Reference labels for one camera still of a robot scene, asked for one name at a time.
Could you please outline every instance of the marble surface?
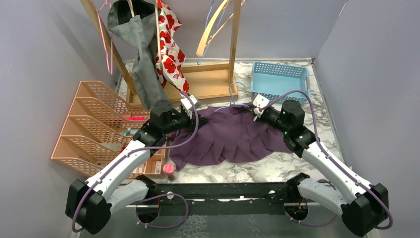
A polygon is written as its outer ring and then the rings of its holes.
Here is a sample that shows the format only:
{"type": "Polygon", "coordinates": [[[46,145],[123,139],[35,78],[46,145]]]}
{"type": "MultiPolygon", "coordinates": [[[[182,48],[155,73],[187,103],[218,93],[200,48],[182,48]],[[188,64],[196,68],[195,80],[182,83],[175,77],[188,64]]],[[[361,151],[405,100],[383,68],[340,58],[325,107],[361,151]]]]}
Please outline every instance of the marble surface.
{"type": "MultiPolygon", "coordinates": [[[[306,67],[310,73],[311,100],[314,104],[314,111],[317,119],[318,136],[326,147],[338,158],[340,153],[338,145],[334,139],[332,128],[328,119],[328,114],[322,101],[322,96],[315,79],[313,67],[310,62],[281,62],[282,64],[306,67]]],[[[251,72],[252,63],[235,63],[235,79],[246,85],[243,87],[238,84],[239,103],[251,101],[251,72]]],[[[119,95],[125,98],[127,85],[122,80],[119,87],[119,95]]],[[[209,106],[226,106],[229,103],[205,104],[199,109],[209,106]]],[[[305,126],[313,131],[314,124],[309,105],[303,106],[305,110],[305,126]]],[[[308,162],[300,159],[294,154],[274,152],[271,155],[251,163],[234,164],[224,161],[219,165],[213,166],[194,166],[187,164],[179,171],[179,178],[174,183],[199,183],[199,182],[265,182],[265,181],[287,181],[298,173],[306,173],[314,179],[323,179],[324,176],[308,162]]]]}

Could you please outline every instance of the white wall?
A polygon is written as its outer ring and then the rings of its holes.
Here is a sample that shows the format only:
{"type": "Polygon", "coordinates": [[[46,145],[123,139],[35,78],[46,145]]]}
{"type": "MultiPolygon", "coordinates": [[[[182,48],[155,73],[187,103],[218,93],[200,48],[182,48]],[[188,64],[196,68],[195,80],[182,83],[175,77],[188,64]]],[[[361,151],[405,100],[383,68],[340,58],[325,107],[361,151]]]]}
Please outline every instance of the white wall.
{"type": "Polygon", "coordinates": [[[350,0],[315,61],[344,159],[389,190],[382,238],[420,234],[419,12],[418,0],[350,0]]]}
{"type": "MultiPolygon", "coordinates": [[[[241,10],[237,58],[314,58],[328,37],[347,0],[247,0],[241,10]]],[[[195,58],[211,0],[166,0],[182,22],[175,41],[188,58],[195,58]]],[[[222,0],[216,0],[213,12],[222,0]]],[[[106,22],[107,12],[101,12],[106,22]]],[[[224,19],[230,16],[233,4],[224,19]]],[[[228,58],[231,23],[210,45],[207,58],[228,58]]],[[[120,39],[115,45],[125,60],[136,52],[120,39]]]]}
{"type": "Polygon", "coordinates": [[[79,81],[115,79],[78,0],[2,1],[0,22],[0,237],[65,238],[78,176],[50,157],[79,81]]]}

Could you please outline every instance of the wooden post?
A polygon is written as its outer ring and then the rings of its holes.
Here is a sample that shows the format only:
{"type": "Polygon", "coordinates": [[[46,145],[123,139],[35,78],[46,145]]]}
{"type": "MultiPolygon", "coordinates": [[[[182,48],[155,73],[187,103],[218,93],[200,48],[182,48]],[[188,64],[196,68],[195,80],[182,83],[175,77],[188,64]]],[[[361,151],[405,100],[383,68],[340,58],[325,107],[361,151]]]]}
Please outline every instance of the wooden post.
{"type": "Polygon", "coordinates": [[[239,21],[241,16],[241,0],[234,0],[233,8],[233,24],[232,37],[230,39],[230,56],[229,56],[229,84],[233,83],[233,69],[235,67],[236,43],[238,42],[239,21]]]}
{"type": "Polygon", "coordinates": [[[96,13],[95,6],[92,3],[92,0],[80,0],[83,7],[85,8],[87,14],[89,15],[90,19],[92,20],[93,24],[96,27],[96,30],[99,34],[101,34],[101,28],[99,24],[102,25],[103,33],[104,33],[104,39],[105,39],[105,45],[108,52],[111,52],[112,47],[112,57],[115,61],[115,64],[118,67],[118,70],[120,71],[122,77],[124,78],[125,82],[127,83],[127,87],[130,89],[130,92],[133,95],[136,95],[136,89],[134,87],[134,81],[131,75],[128,73],[127,69],[125,68],[125,64],[121,59],[121,56],[119,55],[118,51],[115,48],[115,45],[111,43],[111,36],[109,35],[108,31],[106,30],[106,27],[104,25],[104,22],[102,20],[98,21],[98,15],[96,13]]]}

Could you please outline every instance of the purple skirt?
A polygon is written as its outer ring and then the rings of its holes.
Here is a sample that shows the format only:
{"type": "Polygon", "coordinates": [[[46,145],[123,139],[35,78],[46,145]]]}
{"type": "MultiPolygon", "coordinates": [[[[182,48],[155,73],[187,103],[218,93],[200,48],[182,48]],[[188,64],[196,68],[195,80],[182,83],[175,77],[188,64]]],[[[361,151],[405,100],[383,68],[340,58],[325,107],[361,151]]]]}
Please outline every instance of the purple skirt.
{"type": "MultiPolygon", "coordinates": [[[[198,166],[217,165],[224,160],[243,163],[260,160],[273,151],[291,153],[283,142],[283,134],[253,121],[254,116],[244,106],[215,112],[216,109],[200,110],[200,115],[209,122],[200,127],[192,141],[170,150],[169,156],[177,170],[187,163],[198,166]]],[[[187,130],[181,130],[172,145],[181,144],[190,137],[187,130]]]]}

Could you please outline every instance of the blue plastic basket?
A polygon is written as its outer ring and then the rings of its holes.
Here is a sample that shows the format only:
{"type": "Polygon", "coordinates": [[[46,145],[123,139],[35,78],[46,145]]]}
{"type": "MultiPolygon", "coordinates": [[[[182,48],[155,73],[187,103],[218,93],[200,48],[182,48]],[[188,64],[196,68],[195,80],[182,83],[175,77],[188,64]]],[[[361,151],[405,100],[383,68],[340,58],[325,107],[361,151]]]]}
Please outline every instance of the blue plastic basket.
{"type": "MultiPolygon", "coordinates": [[[[290,66],[277,63],[254,62],[252,67],[251,92],[252,97],[261,94],[270,102],[292,90],[302,90],[311,96],[309,87],[309,71],[305,67],[290,66]]],[[[292,93],[277,103],[288,99],[307,102],[301,93],[292,93]]]]}

